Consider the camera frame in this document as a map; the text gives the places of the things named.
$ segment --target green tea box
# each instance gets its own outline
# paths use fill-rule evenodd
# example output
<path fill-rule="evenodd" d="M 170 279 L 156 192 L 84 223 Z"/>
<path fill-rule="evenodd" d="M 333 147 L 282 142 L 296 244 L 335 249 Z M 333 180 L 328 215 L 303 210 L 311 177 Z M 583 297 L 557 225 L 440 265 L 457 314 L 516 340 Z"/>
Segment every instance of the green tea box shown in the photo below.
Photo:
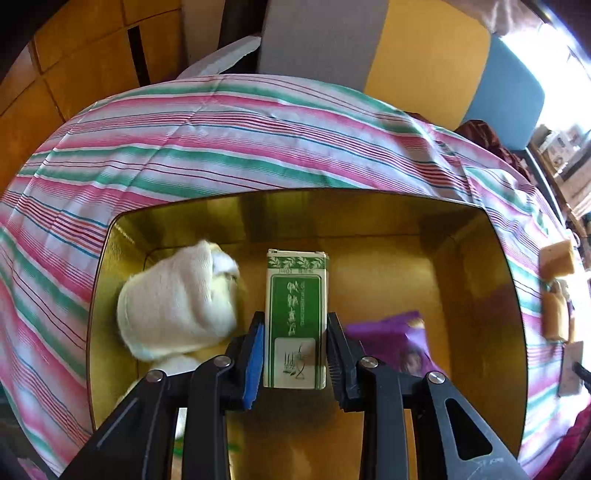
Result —
<path fill-rule="evenodd" d="M 328 257 L 324 252 L 267 253 L 263 385 L 326 385 Z"/>

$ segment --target metal screw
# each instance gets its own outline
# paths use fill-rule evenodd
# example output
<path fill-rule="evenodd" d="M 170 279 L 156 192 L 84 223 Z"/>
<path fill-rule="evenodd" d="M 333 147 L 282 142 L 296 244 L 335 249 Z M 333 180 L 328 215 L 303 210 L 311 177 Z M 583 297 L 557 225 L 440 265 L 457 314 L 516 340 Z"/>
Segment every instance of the metal screw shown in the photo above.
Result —
<path fill-rule="evenodd" d="M 150 383 L 157 383 L 164 378 L 162 370 L 150 370 L 146 374 L 146 380 Z"/>
<path fill-rule="evenodd" d="M 445 375 L 443 375 L 441 372 L 429 372 L 427 374 L 427 378 L 431 383 L 435 383 L 437 385 L 441 385 L 443 382 L 445 382 Z"/>
<path fill-rule="evenodd" d="M 226 355 L 218 355 L 213 359 L 213 363 L 216 365 L 216 367 L 226 368 L 232 363 L 232 359 Z"/>
<path fill-rule="evenodd" d="M 365 368 L 376 368 L 379 364 L 378 359 L 374 356 L 364 356 L 359 363 Z"/>

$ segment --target gold metal box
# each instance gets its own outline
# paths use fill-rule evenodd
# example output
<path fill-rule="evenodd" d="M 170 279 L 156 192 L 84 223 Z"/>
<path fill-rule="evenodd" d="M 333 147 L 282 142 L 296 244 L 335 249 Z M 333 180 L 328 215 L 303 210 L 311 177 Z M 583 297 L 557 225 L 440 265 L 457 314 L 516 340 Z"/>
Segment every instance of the gold metal box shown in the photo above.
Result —
<path fill-rule="evenodd" d="M 265 307 L 267 250 L 324 251 L 329 311 L 344 323 L 418 310 L 431 355 L 514 455 L 527 403 L 525 338 L 498 237 L 479 207 L 372 190 L 253 192 L 135 210 L 111 224 L 95 281 L 87 381 L 93 425 L 145 373 L 121 341 L 117 296 L 130 275 L 207 238 L 237 260 L 245 330 Z M 204 361 L 225 344 L 195 353 Z M 228 418 L 235 478 L 356 479 L 362 414 L 320 391 L 262 389 Z"/>

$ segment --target rolled white cloth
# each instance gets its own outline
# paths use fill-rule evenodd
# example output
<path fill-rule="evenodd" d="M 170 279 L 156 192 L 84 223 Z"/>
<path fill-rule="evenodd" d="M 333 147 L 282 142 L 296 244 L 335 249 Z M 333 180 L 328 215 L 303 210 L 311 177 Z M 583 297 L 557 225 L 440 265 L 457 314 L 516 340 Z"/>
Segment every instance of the rolled white cloth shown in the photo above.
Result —
<path fill-rule="evenodd" d="M 153 363 L 150 365 L 150 370 L 162 370 L 168 377 L 170 377 L 171 375 L 183 374 L 185 372 L 195 370 L 199 365 L 201 364 L 193 357 L 186 355 L 175 355 Z M 138 382 L 139 380 L 136 380 L 129 386 L 127 392 L 125 392 L 125 394 L 119 400 L 117 400 L 117 405 L 121 403 L 121 400 L 123 400 L 127 394 L 134 389 Z M 180 408 L 178 410 L 177 427 L 174 432 L 174 438 L 179 439 L 184 435 L 186 423 L 187 409 Z"/>
<path fill-rule="evenodd" d="M 117 304 L 131 354 L 152 361 L 214 345 L 236 328 L 238 265 L 201 241 L 134 275 Z"/>

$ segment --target yellow sponge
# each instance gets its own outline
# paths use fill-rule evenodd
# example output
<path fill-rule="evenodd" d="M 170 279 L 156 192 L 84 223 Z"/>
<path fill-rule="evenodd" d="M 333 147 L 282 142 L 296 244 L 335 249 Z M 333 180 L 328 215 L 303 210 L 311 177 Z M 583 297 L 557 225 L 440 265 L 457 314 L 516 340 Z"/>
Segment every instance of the yellow sponge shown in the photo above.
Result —
<path fill-rule="evenodd" d="M 570 240 L 548 245 L 540 250 L 540 277 L 550 281 L 574 273 L 574 251 Z"/>
<path fill-rule="evenodd" d="M 547 340 L 566 342 L 569 339 L 569 310 L 560 283 L 552 283 L 542 293 L 542 335 Z"/>

